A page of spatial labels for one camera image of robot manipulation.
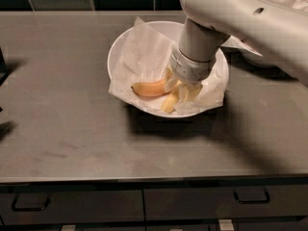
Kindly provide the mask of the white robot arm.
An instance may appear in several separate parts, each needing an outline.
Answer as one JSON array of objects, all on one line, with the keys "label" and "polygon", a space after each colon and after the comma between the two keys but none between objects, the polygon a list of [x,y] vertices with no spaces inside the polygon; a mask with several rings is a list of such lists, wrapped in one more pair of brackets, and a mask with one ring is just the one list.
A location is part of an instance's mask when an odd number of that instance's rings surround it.
[{"label": "white robot arm", "polygon": [[205,80],[220,46],[242,40],[302,85],[308,84],[308,14],[267,0],[180,0],[186,21],[170,64],[184,83]]}]

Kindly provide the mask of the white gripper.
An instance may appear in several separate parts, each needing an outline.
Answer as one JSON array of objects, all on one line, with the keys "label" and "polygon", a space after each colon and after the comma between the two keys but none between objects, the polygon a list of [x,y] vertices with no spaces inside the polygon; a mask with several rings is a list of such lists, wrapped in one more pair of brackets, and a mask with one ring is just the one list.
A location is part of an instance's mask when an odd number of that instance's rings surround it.
[{"label": "white gripper", "polygon": [[195,83],[208,78],[216,63],[216,48],[185,47],[178,43],[171,50],[169,62],[171,68],[165,72],[165,92],[171,92],[179,79],[186,83],[178,86],[179,103],[193,102],[202,91],[202,85]]}]

